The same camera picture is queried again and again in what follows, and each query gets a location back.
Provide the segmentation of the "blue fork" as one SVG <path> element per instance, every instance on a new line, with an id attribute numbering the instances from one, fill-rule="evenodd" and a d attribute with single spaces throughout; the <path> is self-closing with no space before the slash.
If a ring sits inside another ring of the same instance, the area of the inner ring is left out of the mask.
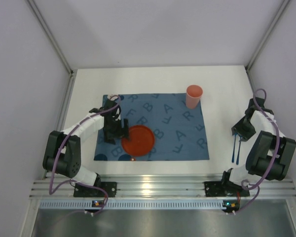
<path id="1" fill-rule="evenodd" d="M 236 137 L 237 137 L 237 133 L 234 133 L 234 142 L 233 142 L 233 152 L 232 152 L 232 158 L 231 158 L 231 162 L 234 163 L 235 162 L 235 145 L 236 145 Z"/>

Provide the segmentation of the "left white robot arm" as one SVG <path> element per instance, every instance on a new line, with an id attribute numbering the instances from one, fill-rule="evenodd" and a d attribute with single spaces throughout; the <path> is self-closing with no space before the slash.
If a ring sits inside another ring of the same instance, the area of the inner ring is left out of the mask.
<path id="1" fill-rule="evenodd" d="M 69 178 L 70 182 L 85 187 L 99 187 L 101 178 L 96 172 L 82 165 L 82 143 L 93 134 L 102 131 L 107 144 L 115 144 L 117 139 L 129 138 L 128 119 L 121 119 L 119 95 L 113 95 L 100 108 L 91 109 L 82 121 L 62 131 L 52 131 L 47 140 L 42 166 L 52 172 L 50 192 L 55 174 Z"/>

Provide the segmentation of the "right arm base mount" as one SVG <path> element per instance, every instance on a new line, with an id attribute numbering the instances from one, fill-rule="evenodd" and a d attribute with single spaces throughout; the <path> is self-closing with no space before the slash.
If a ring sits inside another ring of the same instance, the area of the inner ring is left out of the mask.
<path id="1" fill-rule="evenodd" d="M 249 197 L 250 192 L 246 190 L 239 190 L 233 188 L 226 188 L 222 185 L 221 181 L 207 181 L 204 182 L 205 196 L 206 197 Z"/>

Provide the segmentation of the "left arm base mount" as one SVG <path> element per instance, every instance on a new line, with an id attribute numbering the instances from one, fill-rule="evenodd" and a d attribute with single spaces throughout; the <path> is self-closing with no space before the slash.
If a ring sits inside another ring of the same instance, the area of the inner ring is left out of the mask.
<path id="1" fill-rule="evenodd" d="M 75 198 L 104 198 L 104 197 L 114 198 L 117 192 L 117 183 L 102 182 L 100 184 L 100 189 L 104 190 L 107 194 L 105 194 L 103 191 L 100 191 L 98 189 L 75 184 L 73 196 Z"/>

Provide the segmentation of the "blue letter-print placemat cloth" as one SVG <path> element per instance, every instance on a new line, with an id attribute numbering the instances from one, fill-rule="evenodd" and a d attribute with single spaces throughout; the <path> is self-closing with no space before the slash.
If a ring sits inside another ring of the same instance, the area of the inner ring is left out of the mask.
<path id="1" fill-rule="evenodd" d="M 129 126 L 144 125 L 154 134 L 152 150 L 138 161 L 208 160 L 209 152 L 201 104 L 185 105 L 185 94 L 124 94 L 121 118 Z"/>

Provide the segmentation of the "pink plastic cup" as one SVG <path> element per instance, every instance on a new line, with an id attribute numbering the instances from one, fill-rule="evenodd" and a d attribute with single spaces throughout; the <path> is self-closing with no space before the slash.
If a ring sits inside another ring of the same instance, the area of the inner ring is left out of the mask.
<path id="1" fill-rule="evenodd" d="M 189 109 L 195 109 L 203 95 L 203 89 L 198 85 L 190 85 L 186 89 L 185 104 Z"/>

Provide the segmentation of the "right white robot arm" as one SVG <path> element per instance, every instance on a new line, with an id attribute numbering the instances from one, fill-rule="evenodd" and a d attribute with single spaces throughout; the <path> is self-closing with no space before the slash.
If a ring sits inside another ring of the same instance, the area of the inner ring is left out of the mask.
<path id="1" fill-rule="evenodd" d="M 264 103 L 263 98 L 250 99 L 245 115 L 231 128 L 234 142 L 239 138 L 238 148 L 248 147 L 249 153 L 243 166 L 223 172 L 222 185 L 226 188 L 255 184 L 266 171 L 268 181 L 281 181 L 287 175 L 296 141 L 279 130 L 274 112 Z"/>

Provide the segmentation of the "red round plate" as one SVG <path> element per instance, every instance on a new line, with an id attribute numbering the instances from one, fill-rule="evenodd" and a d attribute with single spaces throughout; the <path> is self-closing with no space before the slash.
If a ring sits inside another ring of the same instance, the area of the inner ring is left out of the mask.
<path id="1" fill-rule="evenodd" d="M 133 156 L 147 155 L 154 147 L 155 137 L 150 128 L 144 125 L 134 125 L 129 128 L 129 138 L 122 138 L 123 150 Z"/>

